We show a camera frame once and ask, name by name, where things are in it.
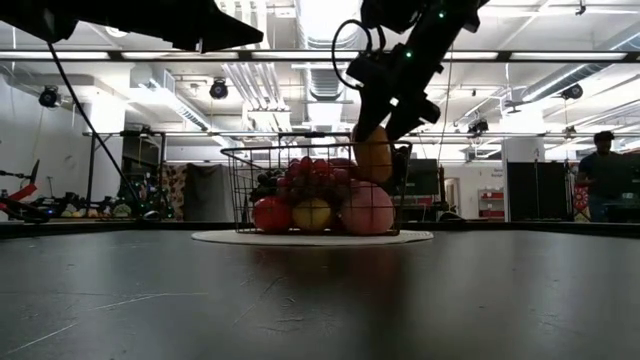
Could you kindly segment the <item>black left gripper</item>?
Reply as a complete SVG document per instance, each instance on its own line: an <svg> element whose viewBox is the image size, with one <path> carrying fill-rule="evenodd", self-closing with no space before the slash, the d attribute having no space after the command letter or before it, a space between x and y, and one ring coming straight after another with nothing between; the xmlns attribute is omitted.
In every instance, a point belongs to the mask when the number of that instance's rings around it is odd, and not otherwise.
<svg viewBox="0 0 640 360"><path fill-rule="evenodd" d="M170 42L200 53L260 43L264 33L220 10L215 0L74 0L82 21Z"/></svg>

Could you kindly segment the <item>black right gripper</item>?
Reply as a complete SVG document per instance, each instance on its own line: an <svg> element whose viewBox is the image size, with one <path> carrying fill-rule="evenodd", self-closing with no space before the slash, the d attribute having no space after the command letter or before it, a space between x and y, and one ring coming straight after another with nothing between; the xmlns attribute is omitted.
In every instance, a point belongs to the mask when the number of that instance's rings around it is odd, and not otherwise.
<svg viewBox="0 0 640 360"><path fill-rule="evenodd" d="M389 52L362 52L346 74L357 81L361 106L353 130L355 142L364 142L386 118L389 141L396 141L423 122L436 123L438 105L428 99L426 88L443 72L442 55L404 44Z"/></svg>

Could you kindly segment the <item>orange-brown potato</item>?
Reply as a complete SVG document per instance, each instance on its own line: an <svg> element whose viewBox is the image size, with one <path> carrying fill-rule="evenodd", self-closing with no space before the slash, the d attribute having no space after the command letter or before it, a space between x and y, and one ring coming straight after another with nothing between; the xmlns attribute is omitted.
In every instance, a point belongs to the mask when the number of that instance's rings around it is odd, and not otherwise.
<svg viewBox="0 0 640 360"><path fill-rule="evenodd" d="M352 130L353 151L356 168L354 177L376 184L386 182L392 176L392 153L387 133L382 126L377 126L370 136L362 142L355 140L355 126Z"/></svg>

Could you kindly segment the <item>pink peach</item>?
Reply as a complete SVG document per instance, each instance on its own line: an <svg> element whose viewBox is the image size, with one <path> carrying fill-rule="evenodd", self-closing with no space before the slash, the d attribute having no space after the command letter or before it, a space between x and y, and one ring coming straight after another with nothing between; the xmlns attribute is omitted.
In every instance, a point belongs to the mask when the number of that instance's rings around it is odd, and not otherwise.
<svg viewBox="0 0 640 360"><path fill-rule="evenodd" d="M350 194L341 206L341 220L347 232L355 235L380 235L394 223L394 205L385 190L368 182L353 180Z"/></svg>

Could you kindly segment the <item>red grape bunch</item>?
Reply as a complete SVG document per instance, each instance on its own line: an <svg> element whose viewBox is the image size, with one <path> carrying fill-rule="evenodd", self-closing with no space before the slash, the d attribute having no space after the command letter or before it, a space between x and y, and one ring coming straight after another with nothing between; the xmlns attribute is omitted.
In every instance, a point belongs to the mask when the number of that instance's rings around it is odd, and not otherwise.
<svg viewBox="0 0 640 360"><path fill-rule="evenodd" d="M276 178L276 195L290 203L318 198L337 204L350 194L356 170L356 163L346 158L294 158Z"/></svg>

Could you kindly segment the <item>yellow mango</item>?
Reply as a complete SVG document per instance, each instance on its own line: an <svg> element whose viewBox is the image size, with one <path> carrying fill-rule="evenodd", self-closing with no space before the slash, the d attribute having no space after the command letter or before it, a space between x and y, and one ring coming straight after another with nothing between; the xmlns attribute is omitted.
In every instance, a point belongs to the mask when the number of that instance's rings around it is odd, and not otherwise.
<svg viewBox="0 0 640 360"><path fill-rule="evenodd" d="M292 210L293 221L302 231L323 231L331 223L332 217L331 207L320 198L304 200Z"/></svg>

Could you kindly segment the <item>black grape bunch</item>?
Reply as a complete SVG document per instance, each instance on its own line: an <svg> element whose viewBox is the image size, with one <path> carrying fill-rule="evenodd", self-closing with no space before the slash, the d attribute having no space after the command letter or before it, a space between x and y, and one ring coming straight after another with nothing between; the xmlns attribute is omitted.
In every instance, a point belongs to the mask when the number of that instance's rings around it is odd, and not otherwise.
<svg viewBox="0 0 640 360"><path fill-rule="evenodd" d="M267 170L257 177L257 185L250 192L249 200L252 203L269 197L276 196L278 193L278 181L284 176L281 170Z"/></svg>

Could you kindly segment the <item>black background screen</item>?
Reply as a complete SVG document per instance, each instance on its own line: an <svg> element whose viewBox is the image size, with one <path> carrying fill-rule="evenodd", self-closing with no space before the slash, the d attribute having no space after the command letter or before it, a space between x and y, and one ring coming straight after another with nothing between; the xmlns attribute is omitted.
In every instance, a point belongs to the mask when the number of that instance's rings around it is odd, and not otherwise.
<svg viewBox="0 0 640 360"><path fill-rule="evenodd" d="M435 159L410 159L405 186L406 195L438 195L439 168Z"/></svg>

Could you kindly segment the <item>shelf with red bins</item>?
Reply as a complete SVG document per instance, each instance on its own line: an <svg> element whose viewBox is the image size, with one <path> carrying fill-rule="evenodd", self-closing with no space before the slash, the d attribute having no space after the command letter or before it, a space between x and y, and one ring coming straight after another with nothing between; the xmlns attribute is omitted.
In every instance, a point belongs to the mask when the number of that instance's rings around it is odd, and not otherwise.
<svg viewBox="0 0 640 360"><path fill-rule="evenodd" d="M505 202L502 188L478 190L478 215L480 219L504 220Z"/></svg>

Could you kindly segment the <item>black background rack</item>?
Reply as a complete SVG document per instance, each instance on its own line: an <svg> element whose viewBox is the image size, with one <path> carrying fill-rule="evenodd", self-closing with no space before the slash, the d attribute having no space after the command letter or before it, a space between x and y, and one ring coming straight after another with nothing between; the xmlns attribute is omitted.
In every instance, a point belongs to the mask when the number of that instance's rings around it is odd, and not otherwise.
<svg viewBox="0 0 640 360"><path fill-rule="evenodd" d="M90 138L85 208L102 218L156 222L174 210L163 186L167 134L143 130L85 134Z"/></svg>

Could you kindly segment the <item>black partition panel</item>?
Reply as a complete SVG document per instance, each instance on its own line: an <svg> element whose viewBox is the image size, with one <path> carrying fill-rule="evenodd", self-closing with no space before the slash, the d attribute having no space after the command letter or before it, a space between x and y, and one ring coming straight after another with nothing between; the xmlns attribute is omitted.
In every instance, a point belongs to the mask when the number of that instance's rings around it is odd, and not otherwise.
<svg viewBox="0 0 640 360"><path fill-rule="evenodd" d="M563 221L569 216L566 171L560 162L509 162L511 222Z"/></svg>

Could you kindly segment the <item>person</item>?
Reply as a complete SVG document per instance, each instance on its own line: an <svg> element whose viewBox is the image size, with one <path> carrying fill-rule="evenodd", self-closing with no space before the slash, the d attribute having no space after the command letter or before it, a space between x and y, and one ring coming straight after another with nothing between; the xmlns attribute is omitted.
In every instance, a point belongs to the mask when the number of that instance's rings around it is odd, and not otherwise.
<svg viewBox="0 0 640 360"><path fill-rule="evenodd" d="M606 205L621 196L614 166L619 164L622 155L611 150L614 139L611 131L596 133L593 137L595 151L579 162L576 185L587 191L591 222L608 222Z"/></svg>

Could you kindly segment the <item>black workstation monitor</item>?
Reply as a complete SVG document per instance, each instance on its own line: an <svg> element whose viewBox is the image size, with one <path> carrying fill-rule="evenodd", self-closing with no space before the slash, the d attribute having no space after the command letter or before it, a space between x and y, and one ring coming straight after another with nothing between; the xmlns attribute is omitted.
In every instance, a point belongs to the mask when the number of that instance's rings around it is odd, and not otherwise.
<svg viewBox="0 0 640 360"><path fill-rule="evenodd" d="M605 165L608 221L640 223L640 154L617 155Z"/></svg>

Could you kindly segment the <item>red and black device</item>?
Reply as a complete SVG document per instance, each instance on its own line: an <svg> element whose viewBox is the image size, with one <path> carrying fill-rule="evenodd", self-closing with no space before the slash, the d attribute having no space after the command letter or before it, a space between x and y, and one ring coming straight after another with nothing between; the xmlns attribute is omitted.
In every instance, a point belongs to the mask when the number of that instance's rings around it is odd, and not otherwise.
<svg viewBox="0 0 640 360"><path fill-rule="evenodd" d="M39 165L40 160L37 160L30 174L0 170L0 177L15 177L28 181L26 186L12 194L9 194L5 189L0 190L0 212L5 213L9 220L18 220L30 224L44 224L50 220L50 216L45 211L24 202L24 199L37 191L36 177Z"/></svg>

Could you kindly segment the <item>silver ventilation duct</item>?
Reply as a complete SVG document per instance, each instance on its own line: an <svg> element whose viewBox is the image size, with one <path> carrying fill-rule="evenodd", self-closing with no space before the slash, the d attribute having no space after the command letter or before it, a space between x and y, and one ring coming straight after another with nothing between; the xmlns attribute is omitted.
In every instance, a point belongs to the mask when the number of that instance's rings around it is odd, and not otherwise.
<svg viewBox="0 0 640 360"><path fill-rule="evenodd" d="M346 20L360 19L362 0L294 0L299 42L305 50L330 51L338 27ZM344 90L331 63L327 69L308 69L305 81L309 95L318 101L336 100Z"/></svg>

